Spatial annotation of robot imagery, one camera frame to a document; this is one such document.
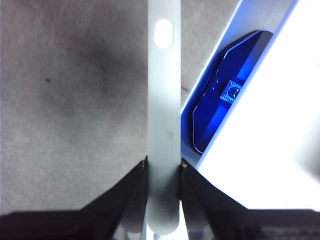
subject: gray carpet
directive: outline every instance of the gray carpet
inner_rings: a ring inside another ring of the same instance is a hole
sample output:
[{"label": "gray carpet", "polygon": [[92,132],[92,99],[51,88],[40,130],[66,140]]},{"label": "gray carpet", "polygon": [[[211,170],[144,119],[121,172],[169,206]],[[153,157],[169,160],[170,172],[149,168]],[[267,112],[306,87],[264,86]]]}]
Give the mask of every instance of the gray carpet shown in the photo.
[{"label": "gray carpet", "polygon": [[[236,0],[181,0],[182,101]],[[1,213],[76,209],[146,155],[147,0],[1,1]]]}]

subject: black plastic part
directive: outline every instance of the black plastic part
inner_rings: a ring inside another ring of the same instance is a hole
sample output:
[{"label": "black plastic part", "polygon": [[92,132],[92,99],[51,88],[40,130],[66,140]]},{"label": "black plastic part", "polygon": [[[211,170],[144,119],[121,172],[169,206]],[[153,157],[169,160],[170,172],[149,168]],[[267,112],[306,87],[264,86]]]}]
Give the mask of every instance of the black plastic part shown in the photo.
[{"label": "black plastic part", "polygon": [[190,240],[196,240],[193,235],[206,226],[218,240],[320,240],[320,213],[249,210],[215,188],[185,160],[180,198]]},{"label": "black plastic part", "polygon": [[118,225],[141,233],[148,197],[148,162],[141,161],[81,210],[15,212],[0,217],[1,240],[111,240]]}]

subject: white rod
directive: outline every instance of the white rod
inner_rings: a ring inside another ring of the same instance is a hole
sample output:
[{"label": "white rod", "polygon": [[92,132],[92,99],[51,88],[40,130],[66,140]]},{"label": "white rod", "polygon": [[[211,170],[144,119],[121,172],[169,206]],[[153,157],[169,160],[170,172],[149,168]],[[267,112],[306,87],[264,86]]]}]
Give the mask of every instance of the white rod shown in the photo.
[{"label": "white rod", "polygon": [[180,31],[180,0],[148,0],[147,224],[162,236],[179,224]]}]

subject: white panel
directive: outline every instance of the white panel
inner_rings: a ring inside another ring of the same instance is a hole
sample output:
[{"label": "white panel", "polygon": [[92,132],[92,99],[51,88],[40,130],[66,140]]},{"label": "white panel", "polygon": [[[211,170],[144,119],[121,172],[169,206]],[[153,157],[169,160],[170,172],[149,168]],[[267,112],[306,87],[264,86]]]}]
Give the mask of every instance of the white panel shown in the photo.
[{"label": "white panel", "polygon": [[248,208],[320,210],[319,9],[297,3],[198,165]]}]

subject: blue illuminated panel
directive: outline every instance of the blue illuminated panel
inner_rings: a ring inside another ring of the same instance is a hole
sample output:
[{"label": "blue illuminated panel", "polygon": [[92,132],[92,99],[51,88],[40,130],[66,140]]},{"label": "blue illuminated panel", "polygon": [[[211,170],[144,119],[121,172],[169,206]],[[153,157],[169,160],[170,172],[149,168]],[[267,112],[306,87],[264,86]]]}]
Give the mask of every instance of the blue illuminated panel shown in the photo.
[{"label": "blue illuminated panel", "polygon": [[191,114],[192,143],[197,152],[206,149],[272,35],[256,31],[227,47],[217,68],[208,75]]}]

